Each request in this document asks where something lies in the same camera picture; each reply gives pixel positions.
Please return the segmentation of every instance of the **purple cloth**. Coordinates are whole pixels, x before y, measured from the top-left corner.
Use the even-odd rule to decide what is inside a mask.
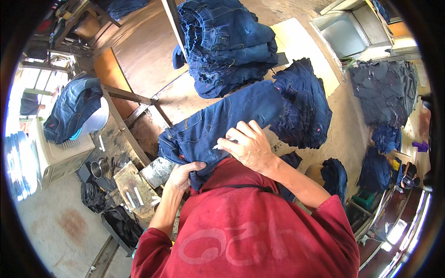
[[[419,142],[413,142],[412,145],[413,147],[417,147],[418,152],[424,152],[424,153],[428,152],[429,147],[425,141],[423,141],[422,144]]]

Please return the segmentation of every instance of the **right hand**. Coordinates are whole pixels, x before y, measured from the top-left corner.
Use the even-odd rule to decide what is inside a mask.
[[[236,139],[238,143],[228,140],[230,138]],[[266,135],[254,120],[248,124],[238,122],[236,128],[232,127],[227,131],[226,138],[218,139],[218,144],[220,149],[229,152],[244,166],[258,173],[266,172],[277,158],[271,151]]]

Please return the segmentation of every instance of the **black plastic bag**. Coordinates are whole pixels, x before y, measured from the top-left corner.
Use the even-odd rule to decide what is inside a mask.
[[[82,183],[81,199],[82,203],[95,213],[101,213],[105,208],[105,192],[100,189],[97,183],[89,181]]]

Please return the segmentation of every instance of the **hand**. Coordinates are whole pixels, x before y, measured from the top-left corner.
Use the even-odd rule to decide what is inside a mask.
[[[166,182],[164,190],[167,188],[182,192],[185,191],[187,188],[190,187],[189,173],[191,171],[202,170],[206,166],[207,164],[205,162],[199,162],[199,161],[195,161],[189,164],[184,164],[181,166],[176,164],[173,168],[173,171],[171,171],[170,177]]]
[[[230,138],[236,139],[238,143],[228,140]],[[248,124],[238,122],[236,128],[227,131],[226,139],[218,139],[218,144],[244,166],[258,173],[264,173],[276,158],[266,135],[254,120]]]

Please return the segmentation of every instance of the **left hand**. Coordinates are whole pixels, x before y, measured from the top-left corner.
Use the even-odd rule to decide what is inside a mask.
[[[189,173],[191,171],[199,171],[207,166],[205,162],[195,161],[189,164],[179,166],[176,164],[171,171],[170,177],[166,182],[166,188],[178,191],[185,191],[190,187]]]

